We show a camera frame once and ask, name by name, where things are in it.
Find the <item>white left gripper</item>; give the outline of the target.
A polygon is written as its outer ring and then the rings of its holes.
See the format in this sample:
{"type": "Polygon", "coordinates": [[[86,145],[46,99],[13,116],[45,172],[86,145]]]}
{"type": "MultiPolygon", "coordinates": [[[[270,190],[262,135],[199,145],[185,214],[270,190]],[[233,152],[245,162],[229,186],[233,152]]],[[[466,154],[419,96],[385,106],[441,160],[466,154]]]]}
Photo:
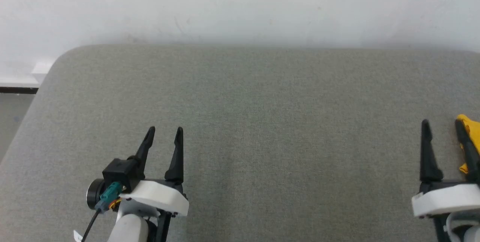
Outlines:
{"type": "MultiPolygon", "coordinates": [[[[129,156],[134,160],[138,172],[144,172],[146,160],[151,148],[155,127],[150,127],[135,155],[129,156]]],[[[169,169],[165,173],[167,182],[184,181],[184,136],[182,127],[178,127],[174,140],[174,153],[169,169]]],[[[178,190],[154,181],[143,180],[129,194],[120,194],[119,217],[134,214],[141,218],[158,217],[161,211],[173,215],[186,217],[190,203],[178,190]]]]}

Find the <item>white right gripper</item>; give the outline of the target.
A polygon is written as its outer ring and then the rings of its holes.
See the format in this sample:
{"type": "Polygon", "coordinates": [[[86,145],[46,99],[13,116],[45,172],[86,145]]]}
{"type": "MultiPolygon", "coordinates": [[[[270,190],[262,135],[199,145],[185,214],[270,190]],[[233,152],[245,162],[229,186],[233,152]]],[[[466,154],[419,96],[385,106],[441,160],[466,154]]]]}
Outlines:
{"type": "Polygon", "coordinates": [[[479,154],[470,138],[464,122],[455,120],[457,139],[463,150],[463,158],[467,166],[466,182],[442,182],[444,175],[437,166],[430,122],[424,119],[421,123],[420,142],[420,187],[418,194],[411,198],[413,216],[442,215],[480,208],[479,154]]]}

